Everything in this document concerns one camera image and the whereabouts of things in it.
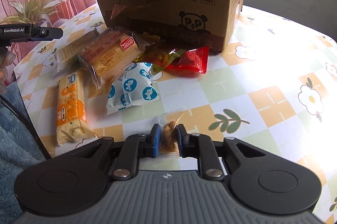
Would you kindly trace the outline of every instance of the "orange snack bar wrapper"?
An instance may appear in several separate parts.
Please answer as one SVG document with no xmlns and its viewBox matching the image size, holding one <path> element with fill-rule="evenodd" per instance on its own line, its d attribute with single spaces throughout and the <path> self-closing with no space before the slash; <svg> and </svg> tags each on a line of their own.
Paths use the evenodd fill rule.
<svg viewBox="0 0 337 224">
<path fill-rule="evenodd" d="M 82 69 L 58 81 L 57 129 L 59 145 L 95 137 L 87 124 L 84 106 L 84 71 Z"/>
</svg>

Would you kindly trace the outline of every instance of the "potted plant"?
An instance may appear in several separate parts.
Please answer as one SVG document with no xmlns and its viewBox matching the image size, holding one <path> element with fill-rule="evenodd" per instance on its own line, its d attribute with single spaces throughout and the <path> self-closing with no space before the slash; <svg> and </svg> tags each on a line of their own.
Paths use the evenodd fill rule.
<svg viewBox="0 0 337 224">
<path fill-rule="evenodd" d="M 42 25 L 47 23 L 51 26 L 49 16 L 57 13 L 56 6 L 66 0 L 29 0 L 23 4 L 16 1 L 10 1 L 9 4 L 16 11 L 16 15 L 9 15 L 0 21 L 0 24 L 14 23 L 33 23 L 34 25 Z"/>
</svg>

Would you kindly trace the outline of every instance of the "table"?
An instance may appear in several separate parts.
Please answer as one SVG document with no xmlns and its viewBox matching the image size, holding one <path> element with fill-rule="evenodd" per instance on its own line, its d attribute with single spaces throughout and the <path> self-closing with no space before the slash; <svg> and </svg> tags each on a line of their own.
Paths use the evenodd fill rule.
<svg viewBox="0 0 337 224">
<path fill-rule="evenodd" d="M 56 145 L 54 53 L 94 28 L 106 26 L 97 5 L 63 25 L 59 40 L 41 42 L 16 66 L 17 83 L 29 116 L 52 156 L 93 140 Z M 88 124 L 96 137 L 122 141 L 147 133 L 154 123 L 175 120 L 189 133 L 222 141 L 234 136 L 314 171 L 322 194 L 314 213 L 337 220 L 337 44 L 331 38 L 270 13 L 244 6 L 226 51 L 210 56 L 205 75 L 163 72 L 153 86 L 161 100 L 105 116 L 110 88 L 98 93 L 86 83 Z M 230 125 L 221 127 L 224 120 Z M 193 159 L 163 157 L 143 168 L 194 168 Z"/>
</svg>

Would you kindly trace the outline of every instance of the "small snack packet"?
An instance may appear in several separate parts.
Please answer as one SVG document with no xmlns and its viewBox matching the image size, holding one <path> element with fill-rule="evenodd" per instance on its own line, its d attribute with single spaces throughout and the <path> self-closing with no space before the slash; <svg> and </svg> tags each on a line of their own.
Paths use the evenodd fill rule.
<svg viewBox="0 0 337 224">
<path fill-rule="evenodd" d="M 79 53 L 97 89 L 111 82 L 154 42 L 122 27 L 107 28 Z"/>
<path fill-rule="evenodd" d="M 164 70 L 174 59 L 180 57 L 186 50 L 177 48 L 173 43 L 160 43 L 155 49 L 145 52 L 138 61 L 152 63 L 152 75 Z"/>
<path fill-rule="evenodd" d="M 176 122 L 171 121 L 164 125 L 164 128 L 160 136 L 160 148 L 161 153 L 173 153 L 178 150 L 177 145 L 177 131 L 174 130 L 176 127 Z"/>
<path fill-rule="evenodd" d="M 115 79 L 107 99 L 107 115 L 130 106 L 159 100 L 158 92 L 152 87 L 151 66 L 150 63 L 132 63 L 123 75 Z"/>
<path fill-rule="evenodd" d="M 177 120 L 172 120 L 164 126 L 161 125 L 159 156 L 179 156 L 178 136 L 175 129 L 182 116 L 183 114 Z"/>
<path fill-rule="evenodd" d="M 208 50 L 208 46 L 188 50 L 183 53 L 179 58 L 171 62 L 166 68 L 191 70 L 201 74 L 205 74 L 207 71 Z"/>
<path fill-rule="evenodd" d="M 55 59 L 57 61 L 57 71 L 63 70 L 67 65 L 76 62 L 77 54 L 80 50 L 88 43 L 92 42 L 99 33 L 97 29 L 84 34 L 82 37 L 74 40 L 73 42 L 67 44 L 63 48 L 59 49 L 55 53 Z"/>
<path fill-rule="evenodd" d="M 84 71 L 78 70 L 58 81 L 57 129 L 59 145 L 95 137 L 87 124 L 84 107 Z"/>
</svg>

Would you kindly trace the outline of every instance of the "metal screw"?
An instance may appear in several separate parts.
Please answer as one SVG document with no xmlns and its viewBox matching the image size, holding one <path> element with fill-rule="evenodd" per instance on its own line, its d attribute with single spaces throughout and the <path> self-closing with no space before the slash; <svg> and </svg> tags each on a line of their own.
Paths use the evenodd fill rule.
<svg viewBox="0 0 337 224">
<path fill-rule="evenodd" d="M 222 175 L 222 172 L 218 169 L 208 169 L 206 171 L 206 175 L 208 175 L 209 177 L 219 177 Z"/>
<path fill-rule="evenodd" d="M 114 175 L 118 177 L 127 177 L 130 175 L 130 172 L 126 169 L 117 169 L 114 171 Z"/>
</svg>

